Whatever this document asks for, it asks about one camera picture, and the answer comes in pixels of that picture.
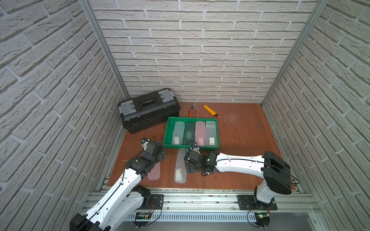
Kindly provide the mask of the clear pencil case with label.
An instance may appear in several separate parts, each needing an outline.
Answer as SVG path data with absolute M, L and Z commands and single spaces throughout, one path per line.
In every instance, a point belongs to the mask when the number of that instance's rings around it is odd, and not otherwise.
M 175 171 L 174 171 L 174 181 L 176 183 L 185 183 L 187 181 L 187 170 L 185 165 L 186 149 L 180 148 L 178 150 Z

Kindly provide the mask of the pink frosted pencil case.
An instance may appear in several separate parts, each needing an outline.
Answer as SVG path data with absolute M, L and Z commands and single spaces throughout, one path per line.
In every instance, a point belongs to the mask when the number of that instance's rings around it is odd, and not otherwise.
M 156 181 L 161 177 L 161 163 L 158 162 L 154 165 L 153 169 L 148 173 L 147 178 L 150 181 Z

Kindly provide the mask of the grey frosted rectangular pencil case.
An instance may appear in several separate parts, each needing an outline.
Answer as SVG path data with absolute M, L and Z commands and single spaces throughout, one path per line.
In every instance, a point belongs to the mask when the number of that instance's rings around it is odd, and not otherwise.
M 215 121 L 206 121 L 207 146 L 217 146 L 217 130 Z

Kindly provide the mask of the pink pencil case with label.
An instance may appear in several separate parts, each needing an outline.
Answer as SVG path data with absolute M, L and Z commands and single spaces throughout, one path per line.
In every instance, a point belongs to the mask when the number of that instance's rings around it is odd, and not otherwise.
M 195 142 L 198 146 L 206 146 L 206 123 L 204 121 L 196 122 Z

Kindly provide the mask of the green plastic storage tray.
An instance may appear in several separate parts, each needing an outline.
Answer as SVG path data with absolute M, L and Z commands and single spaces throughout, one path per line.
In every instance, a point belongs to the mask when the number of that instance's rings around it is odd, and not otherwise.
M 175 149 L 180 149 L 180 148 L 189 148 L 190 146 L 194 145 L 196 142 L 195 140 L 192 142 L 189 142 L 187 145 L 172 145 L 172 134 L 174 130 L 174 125 L 176 122 L 184 122 L 185 125 L 186 123 L 192 122 L 196 123 L 197 121 L 215 121 L 216 123 L 216 130 L 217 130 L 217 146 L 210 147 L 207 146 L 207 141 L 206 141 L 206 146 L 199 146 L 200 149 L 203 150 L 217 150 L 220 148 L 220 142 L 219 142 L 219 131 L 218 131 L 218 121 L 217 119 L 214 118 L 193 118 L 193 117 L 169 117 L 166 125 L 166 130 L 165 130 L 165 136 L 164 136 L 164 141 L 163 144 L 167 148 L 175 148 Z

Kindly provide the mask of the clear frosted pencil case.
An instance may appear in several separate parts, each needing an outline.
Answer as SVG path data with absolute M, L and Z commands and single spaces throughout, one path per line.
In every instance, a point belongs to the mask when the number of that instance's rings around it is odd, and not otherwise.
M 185 123 L 176 122 L 174 125 L 174 130 L 172 134 L 172 145 L 182 145 L 185 132 Z

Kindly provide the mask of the dark green labelled pencil case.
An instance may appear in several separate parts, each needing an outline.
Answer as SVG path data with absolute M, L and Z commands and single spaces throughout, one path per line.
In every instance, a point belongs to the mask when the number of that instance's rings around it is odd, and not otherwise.
M 183 136 L 183 145 L 187 145 L 189 142 L 194 141 L 195 137 L 195 127 L 196 123 L 186 123 L 185 130 L 184 130 L 184 136 Z

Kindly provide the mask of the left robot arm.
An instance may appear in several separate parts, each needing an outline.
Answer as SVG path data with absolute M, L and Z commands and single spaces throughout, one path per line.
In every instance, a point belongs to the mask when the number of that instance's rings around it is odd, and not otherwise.
M 156 141 L 143 138 L 141 143 L 142 150 L 126 163 L 111 189 L 84 215 L 72 218 L 71 231 L 115 231 L 131 213 L 148 206 L 150 190 L 140 181 L 167 155 L 165 147 Z

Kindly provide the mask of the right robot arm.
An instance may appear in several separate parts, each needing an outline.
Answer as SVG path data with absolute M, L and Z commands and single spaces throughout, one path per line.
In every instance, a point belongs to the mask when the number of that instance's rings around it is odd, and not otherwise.
M 273 152 L 247 157 L 218 152 L 203 155 L 188 150 L 184 162 L 188 174 L 199 172 L 204 177 L 213 173 L 237 172 L 262 178 L 262 183 L 256 186 L 251 199 L 254 208 L 268 208 L 275 196 L 292 193 L 291 167 Z

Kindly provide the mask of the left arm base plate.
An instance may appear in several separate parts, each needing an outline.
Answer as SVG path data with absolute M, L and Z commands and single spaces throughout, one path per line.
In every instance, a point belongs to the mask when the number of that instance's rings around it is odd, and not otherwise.
M 163 200 L 164 195 L 163 194 L 151 194 L 151 195 L 140 195 L 143 198 L 143 202 L 140 207 L 137 208 L 137 210 L 141 209 L 152 209 L 154 206 L 156 209 L 160 209 L 163 207 Z

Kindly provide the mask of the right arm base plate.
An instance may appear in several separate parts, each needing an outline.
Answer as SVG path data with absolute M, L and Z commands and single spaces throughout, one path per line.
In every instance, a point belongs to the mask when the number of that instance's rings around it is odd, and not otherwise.
M 269 203 L 258 201 L 254 195 L 238 195 L 237 200 L 240 210 L 277 210 L 275 198 L 272 198 Z

